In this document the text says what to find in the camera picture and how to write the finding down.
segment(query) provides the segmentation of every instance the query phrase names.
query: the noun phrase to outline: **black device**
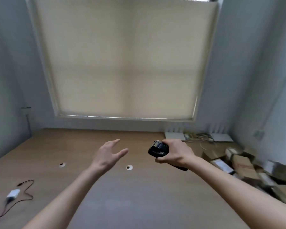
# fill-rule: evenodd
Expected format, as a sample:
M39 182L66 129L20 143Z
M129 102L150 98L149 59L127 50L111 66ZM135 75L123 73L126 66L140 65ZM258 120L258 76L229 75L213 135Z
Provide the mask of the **black device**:
M168 154L169 151L170 150L167 144L161 141L155 140L153 145L149 148L148 154L152 155L155 158L158 158L158 157L164 157L166 154ZM184 167L175 166L175 165L172 165L172 166L178 169L181 169L183 171L188 170L187 168L184 168Z

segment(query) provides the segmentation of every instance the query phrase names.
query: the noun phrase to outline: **left hand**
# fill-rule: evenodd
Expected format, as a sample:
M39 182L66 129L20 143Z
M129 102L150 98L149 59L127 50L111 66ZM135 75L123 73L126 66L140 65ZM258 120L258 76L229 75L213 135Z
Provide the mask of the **left hand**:
M104 145L102 145L95 153L90 167L99 170L102 174L109 171L120 158L124 157L128 153L128 149L123 149L116 154L112 153L114 146L119 141L120 139L107 141Z

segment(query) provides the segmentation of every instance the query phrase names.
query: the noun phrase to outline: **desk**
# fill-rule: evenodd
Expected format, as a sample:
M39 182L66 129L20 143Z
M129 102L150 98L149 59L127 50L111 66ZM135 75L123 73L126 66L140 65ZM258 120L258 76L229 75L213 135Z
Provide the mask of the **desk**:
M127 147L129 153L96 182L68 228L248 228L197 175L154 162L147 151L155 139L164 139L163 133L69 129L36 132L0 159L0 211L17 184L35 180L28 190L34 200L15 205L0 219L0 228L23 227L90 165L94 151L117 138L116 150ZM224 150L228 144L216 148ZM198 142L189 146L201 155ZM62 162L66 166L59 168ZM127 165L133 169L126 170Z

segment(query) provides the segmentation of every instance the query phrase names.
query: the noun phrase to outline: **roller blind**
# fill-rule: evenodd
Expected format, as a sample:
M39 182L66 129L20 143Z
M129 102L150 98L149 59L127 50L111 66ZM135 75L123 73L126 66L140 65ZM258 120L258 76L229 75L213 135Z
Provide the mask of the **roller blind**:
M193 117L216 3L34 1L59 114Z

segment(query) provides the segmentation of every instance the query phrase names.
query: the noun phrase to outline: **hand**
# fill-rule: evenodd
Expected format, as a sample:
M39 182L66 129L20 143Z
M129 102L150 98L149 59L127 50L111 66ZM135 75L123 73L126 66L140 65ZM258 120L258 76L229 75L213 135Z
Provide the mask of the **hand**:
M104 174L110 170L120 158L124 157L128 153L128 149L123 149L116 154L112 153L114 146L119 141L120 139L107 141L104 145L102 145L95 153L90 167L99 170L101 174Z
M156 158L155 161L157 163L186 167L187 162L191 158L196 157L193 150L180 139L166 139L162 142L168 145L170 151L164 157Z

